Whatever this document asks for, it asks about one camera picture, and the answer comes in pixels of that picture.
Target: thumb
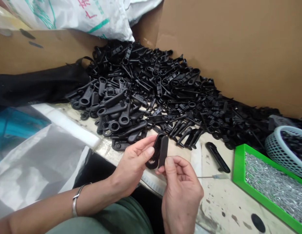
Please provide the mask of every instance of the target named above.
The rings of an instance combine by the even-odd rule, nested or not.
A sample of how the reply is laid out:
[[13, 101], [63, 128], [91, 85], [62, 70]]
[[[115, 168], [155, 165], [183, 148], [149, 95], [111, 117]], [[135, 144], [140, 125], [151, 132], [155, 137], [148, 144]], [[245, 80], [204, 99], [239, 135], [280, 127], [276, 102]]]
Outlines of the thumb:
[[144, 165], [154, 154], [154, 148], [150, 146], [145, 151], [143, 151], [137, 158], [139, 164]]
[[165, 173], [167, 176], [168, 184], [175, 184], [177, 182], [177, 169], [172, 157], [167, 157], [165, 159]]

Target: green pants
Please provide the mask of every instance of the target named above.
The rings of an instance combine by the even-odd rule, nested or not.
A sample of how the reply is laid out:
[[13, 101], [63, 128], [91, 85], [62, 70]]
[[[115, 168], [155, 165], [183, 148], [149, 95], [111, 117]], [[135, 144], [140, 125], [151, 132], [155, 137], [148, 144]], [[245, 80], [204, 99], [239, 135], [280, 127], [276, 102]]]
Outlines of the green pants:
[[141, 205], [126, 197], [108, 206], [93, 217], [66, 220], [47, 234], [153, 234], [150, 221]]

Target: pile of black plastic parts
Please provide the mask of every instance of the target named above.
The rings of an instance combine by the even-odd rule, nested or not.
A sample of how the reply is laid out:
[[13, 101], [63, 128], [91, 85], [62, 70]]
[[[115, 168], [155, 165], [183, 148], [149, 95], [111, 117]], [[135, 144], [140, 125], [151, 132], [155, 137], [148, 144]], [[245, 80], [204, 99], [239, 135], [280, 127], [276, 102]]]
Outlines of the pile of black plastic parts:
[[268, 117], [279, 110], [222, 96], [213, 79], [200, 76], [183, 55], [172, 59], [172, 54], [139, 42], [109, 41], [95, 47], [93, 59], [85, 57], [91, 61], [90, 82], [66, 98], [84, 111], [82, 120], [100, 118], [97, 133], [110, 137], [114, 150], [125, 150], [154, 129], [190, 150], [208, 132], [228, 149], [246, 143], [265, 153], [265, 138], [273, 131]]

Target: green plastic tray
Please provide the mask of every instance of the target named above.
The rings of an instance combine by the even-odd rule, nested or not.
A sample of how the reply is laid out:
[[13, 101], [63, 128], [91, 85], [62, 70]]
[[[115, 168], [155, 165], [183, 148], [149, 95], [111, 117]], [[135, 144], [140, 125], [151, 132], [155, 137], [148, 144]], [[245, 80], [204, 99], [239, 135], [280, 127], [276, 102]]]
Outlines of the green plastic tray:
[[302, 233], [302, 224], [300, 222], [295, 220], [291, 215], [286, 213], [283, 209], [281, 209], [279, 206], [277, 206], [275, 203], [273, 203], [271, 200], [269, 200], [266, 196], [261, 194], [259, 191], [251, 187], [245, 181], [245, 153], [246, 152], [261, 159], [263, 162], [269, 164], [270, 166], [276, 168], [277, 170], [284, 172], [289, 177], [297, 180], [301, 184], [302, 184], [302, 179], [246, 144], [236, 147], [235, 161], [234, 161], [234, 168], [233, 168], [233, 178], [232, 178], [233, 182], [236, 185], [238, 185], [241, 189], [243, 189], [246, 193], [248, 193], [250, 196], [252, 196], [255, 200], [257, 200], [259, 203], [265, 206], [268, 210], [270, 210], [270, 212], [272, 212], [274, 215], [280, 218], [283, 222], [285, 222], [287, 225], [293, 228], [296, 232]]

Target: hand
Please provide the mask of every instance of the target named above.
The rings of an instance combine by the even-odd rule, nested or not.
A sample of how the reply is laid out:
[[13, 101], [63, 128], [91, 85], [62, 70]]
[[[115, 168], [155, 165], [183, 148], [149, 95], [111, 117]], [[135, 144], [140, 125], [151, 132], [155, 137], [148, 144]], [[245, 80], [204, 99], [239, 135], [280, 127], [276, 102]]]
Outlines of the hand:
[[167, 157], [156, 174], [167, 181], [162, 200], [165, 233], [194, 233], [204, 191], [191, 164], [179, 156]]
[[157, 135], [152, 135], [128, 146], [114, 173], [109, 177], [121, 197], [131, 195], [139, 184], [146, 169], [145, 163], [154, 154], [153, 145], [156, 137]]

